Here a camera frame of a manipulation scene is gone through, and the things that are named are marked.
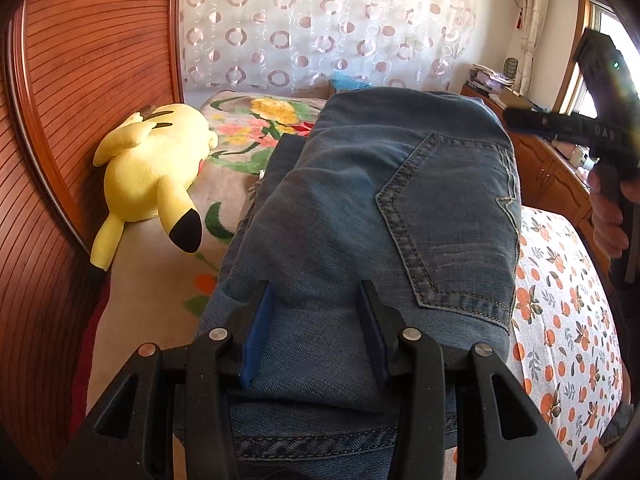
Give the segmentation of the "right hand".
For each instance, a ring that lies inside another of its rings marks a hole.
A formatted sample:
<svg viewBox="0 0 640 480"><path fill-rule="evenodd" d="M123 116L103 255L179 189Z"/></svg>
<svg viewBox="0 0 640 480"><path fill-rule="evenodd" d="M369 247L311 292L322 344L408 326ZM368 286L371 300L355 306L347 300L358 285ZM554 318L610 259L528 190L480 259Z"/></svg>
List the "right hand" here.
<svg viewBox="0 0 640 480"><path fill-rule="evenodd" d="M622 229L623 213L619 206L601 193L597 170L590 171L588 185L596 245L608 258L619 259L629 247L628 235Z"/></svg>

